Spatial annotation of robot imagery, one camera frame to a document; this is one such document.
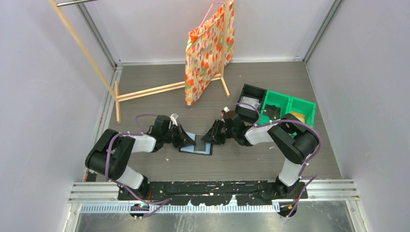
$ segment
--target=yellow object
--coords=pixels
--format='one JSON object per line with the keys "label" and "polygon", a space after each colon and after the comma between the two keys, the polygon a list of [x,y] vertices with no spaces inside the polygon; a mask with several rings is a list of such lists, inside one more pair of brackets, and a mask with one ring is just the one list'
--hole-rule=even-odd
{"label": "yellow object", "polygon": [[295,111],[291,111],[291,114],[293,114],[293,116],[295,116],[299,121],[305,123],[305,115],[295,112]]}

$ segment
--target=wooden stand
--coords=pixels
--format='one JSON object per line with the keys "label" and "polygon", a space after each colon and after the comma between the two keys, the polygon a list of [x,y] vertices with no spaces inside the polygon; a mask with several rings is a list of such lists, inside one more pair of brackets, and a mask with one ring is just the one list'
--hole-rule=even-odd
{"label": "wooden stand", "polygon": [[[134,92],[134,93],[127,93],[127,94],[120,95],[119,94],[118,82],[115,81],[115,86],[114,86],[115,88],[113,90],[111,88],[111,86],[109,85],[109,83],[107,82],[107,78],[102,73],[100,67],[97,65],[97,62],[92,57],[91,53],[88,51],[87,47],[85,46],[84,42],[81,40],[80,36],[78,35],[77,31],[74,29],[71,22],[68,20],[67,16],[62,11],[62,9],[59,6],[57,6],[56,0],[48,0],[48,1],[52,5],[53,9],[56,11],[57,15],[60,17],[61,21],[63,22],[63,24],[65,25],[67,30],[70,32],[70,34],[74,38],[74,40],[77,42],[78,46],[83,51],[84,55],[87,57],[88,61],[90,62],[90,64],[94,68],[95,72],[98,74],[98,76],[100,77],[100,79],[104,83],[104,85],[107,88],[108,92],[111,94],[111,96],[115,100],[115,103],[116,103],[115,104],[116,105],[116,116],[117,116],[117,122],[118,123],[121,122],[121,113],[120,113],[120,107],[119,107],[120,102],[135,99],[135,98],[140,98],[140,97],[144,97],[144,96],[148,96],[148,95],[152,95],[152,94],[156,94],[156,93],[167,92],[167,91],[170,91],[170,90],[185,87],[185,81],[181,81],[181,82],[173,83],[173,84],[170,84],[170,85],[165,85],[165,86],[160,86],[160,87],[155,87],[155,88],[149,88],[149,89],[137,91],[137,92]],[[226,38],[227,38],[227,35],[228,35],[229,2],[230,2],[230,0],[225,0],[225,6],[224,6],[224,15],[225,16],[224,16],[224,22],[223,22],[223,38],[222,38],[222,41],[224,43],[222,43],[222,50],[221,50],[220,73],[215,75],[214,77],[212,77],[211,80],[210,80],[210,81],[216,81],[216,80],[221,81],[223,89],[225,90],[226,97],[230,97],[230,93],[229,93],[228,87],[226,86],[225,79],[224,79],[224,76],[223,76],[224,70],[225,70],[225,65],[224,64],[225,64],[225,61],[226,61],[225,51],[226,51]]]}

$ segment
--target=pink hanger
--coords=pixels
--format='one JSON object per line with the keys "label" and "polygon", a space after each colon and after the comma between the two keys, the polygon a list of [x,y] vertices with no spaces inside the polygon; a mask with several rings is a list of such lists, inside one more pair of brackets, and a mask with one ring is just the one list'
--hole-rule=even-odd
{"label": "pink hanger", "polygon": [[206,18],[208,17],[209,12],[211,11],[212,7],[214,6],[214,4],[221,4],[224,3],[223,1],[221,2],[215,2],[215,0],[212,0],[212,4],[211,7],[209,8],[208,12],[206,12],[204,19],[202,20],[201,25],[205,22]]}

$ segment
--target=black bin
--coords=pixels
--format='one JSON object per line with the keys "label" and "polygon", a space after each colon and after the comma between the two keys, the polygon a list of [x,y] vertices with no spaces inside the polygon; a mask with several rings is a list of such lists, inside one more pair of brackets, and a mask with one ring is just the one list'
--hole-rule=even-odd
{"label": "black bin", "polygon": [[[242,88],[242,93],[241,93],[241,96],[239,96],[238,102],[241,102],[242,97],[249,97],[249,98],[257,99],[259,101],[259,107],[257,108],[260,113],[263,103],[265,101],[266,92],[267,92],[266,89],[244,84]],[[240,105],[236,106],[235,112],[245,122],[254,123],[256,122],[256,120],[258,120],[258,113],[256,111],[241,107]]]}

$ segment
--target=plastic container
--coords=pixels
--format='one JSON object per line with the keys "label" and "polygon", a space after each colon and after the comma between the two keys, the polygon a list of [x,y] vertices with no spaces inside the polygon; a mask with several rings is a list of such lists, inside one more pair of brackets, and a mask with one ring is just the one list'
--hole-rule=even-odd
{"label": "plastic container", "polygon": [[266,93],[265,101],[262,105],[262,110],[261,110],[261,120],[259,121],[259,125],[268,123],[270,118],[266,115],[263,114],[265,106],[266,105],[274,105],[278,108],[280,108],[280,113],[279,116],[283,117],[285,114],[289,113],[289,106],[291,103],[291,96],[273,92],[268,90]]}
{"label": "plastic container", "polygon": [[316,103],[291,97],[288,113],[292,111],[303,114],[305,123],[313,127],[315,124]]}
{"label": "plastic container", "polygon": [[[257,108],[258,108],[258,111],[260,113],[262,104],[265,100],[266,91],[267,90],[263,89],[263,88],[251,86],[251,85],[248,85],[248,84],[244,84],[244,86],[242,88],[242,93],[241,93],[241,96],[239,96],[238,102],[241,102],[242,97],[249,97],[249,98],[257,99],[258,102],[259,102],[259,105],[260,105]],[[258,113],[256,111],[241,107],[240,105],[236,106],[235,112],[245,122],[254,123],[254,122],[256,122],[256,120],[258,120]]]}

